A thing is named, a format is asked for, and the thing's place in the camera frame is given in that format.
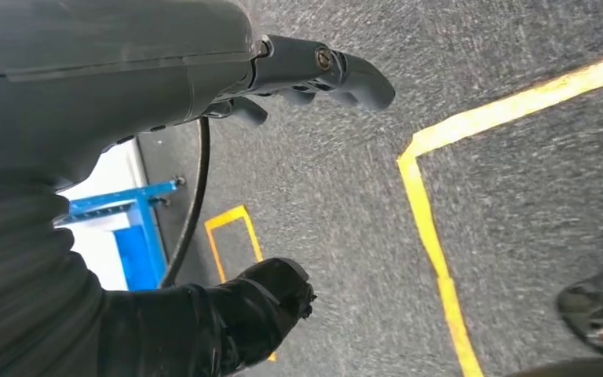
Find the gray carpet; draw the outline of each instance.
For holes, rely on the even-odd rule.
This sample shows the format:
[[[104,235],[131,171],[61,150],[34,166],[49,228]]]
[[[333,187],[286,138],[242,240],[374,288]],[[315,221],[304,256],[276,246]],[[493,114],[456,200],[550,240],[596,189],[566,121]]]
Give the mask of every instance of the gray carpet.
[[[202,221],[245,204],[265,257],[295,258],[320,296],[259,376],[461,375],[396,157],[411,135],[603,57],[603,1],[273,0],[263,29],[371,60],[393,81],[383,113],[326,97],[261,103],[269,121],[212,123]],[[440,238],[484,373],[585,355],[553,313],[603,268],[603,90],[421,158]],[[194,177],[193,125],[140,137],[150,181]],[[188,190],[159,211],[170,251]],[[243,224],[217,229],[226,273],[253,258]],[[199,228],[180,281],[215,284]]]

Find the gloved hand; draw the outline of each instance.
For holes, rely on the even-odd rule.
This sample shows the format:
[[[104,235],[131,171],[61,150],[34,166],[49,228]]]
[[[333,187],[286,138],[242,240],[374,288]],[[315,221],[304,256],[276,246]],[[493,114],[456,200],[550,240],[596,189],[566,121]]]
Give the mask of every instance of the gloved hand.
[[[236,279],[207,289],[221,317],[221,372],[237,372],[269,357],[316,298],[309,275],[294,261],[271,258]]]

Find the black sleeve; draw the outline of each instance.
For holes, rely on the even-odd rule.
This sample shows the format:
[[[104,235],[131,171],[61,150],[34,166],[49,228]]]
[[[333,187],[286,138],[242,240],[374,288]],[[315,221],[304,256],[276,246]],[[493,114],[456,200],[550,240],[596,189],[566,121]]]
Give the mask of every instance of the black sleeve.
[[[68,201],[38,182],[0,182],[0,376],[220,375],[206,291],[105,292],[55,229]]]

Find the blue bracket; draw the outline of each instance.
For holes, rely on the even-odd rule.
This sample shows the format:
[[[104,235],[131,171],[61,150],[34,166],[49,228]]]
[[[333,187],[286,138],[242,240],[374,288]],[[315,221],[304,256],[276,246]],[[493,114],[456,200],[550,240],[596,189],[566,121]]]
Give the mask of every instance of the blue bracket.
[[[69,215],[57,221],[56,225],[126,213],[130,228],[114,231],[114,234],[129,289],[153,289],[163,278],[166,258],[151,207],[165,201],[158,196],[174,192],[183,184],[183,179],[177,178],[145,187],[72,200]]]

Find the yellow floor marking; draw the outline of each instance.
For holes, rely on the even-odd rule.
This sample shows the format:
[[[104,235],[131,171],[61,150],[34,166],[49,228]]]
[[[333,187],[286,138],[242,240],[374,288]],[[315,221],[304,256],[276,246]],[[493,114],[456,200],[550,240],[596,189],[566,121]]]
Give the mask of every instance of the yellow floor marking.
[[[459,298],[438,239],[417,157],[602,87],[603,60],[420,130],[413,135],[412,142],[397,160],[419,236],[438,276],[445,320],[465,377],[483,377],[484,374],[463,322]]]
[[[404,154],[420,156],[602,87],[603,60],[420,130]]]
[[[470,339],[468,338],[466,325],[463,323],[459,298],[456,295],[454,282],[450,277],[447,262],[445,261],[443,250],[438,240],[436,226],[433,223],[429,196],[426,194],[426,189],[424,188],[419,165],[414,156],[406,155],[401,156],[398,163],[419,236],[429,255],[431,264],[436,270],[445,320],[449,326],[451,340],[454,343],[454,349],[459,358],[463,375],[465,377],[483,377],[480,363],[477,361],[475,352],[473,352],[473,346],[470,344]]]
[[[250,216],[248,215],[248,211],[246,211],[245,206],[238,206],[232,208],[231,210],[219,214],[215,218],[211,218],[204,223],[204,228],[206,229],[206,234],[209,236],[209,245],[211,246],[211,253],[214,254],[214,262],[216,262],[216,268],[218,269],[218,275],[221,277],[221,282],[224,283],[227,279],[225,278],[225,271],[223,270],[223,264],[221,263],[221,256],[218,254],[218,249],[216,248],[216,241],[214,240],[214,234],[212,231],[216,228],[219,228],[223,225],[226,225],[230,222],[243,219],[246,222],[246,228],[248,230],[248,236],[250,237],[250,243],[253,245],[253,252],[255,253],[255,260],[258,262],[262,262],[264,259],[262,257],[262,251],[260,250],[260,243],[258,242],[258,238],[255,236],[255,228],[253,227],[253,222],[250,220]],[[276,361],[276,352],[269,355],[269,361]]]

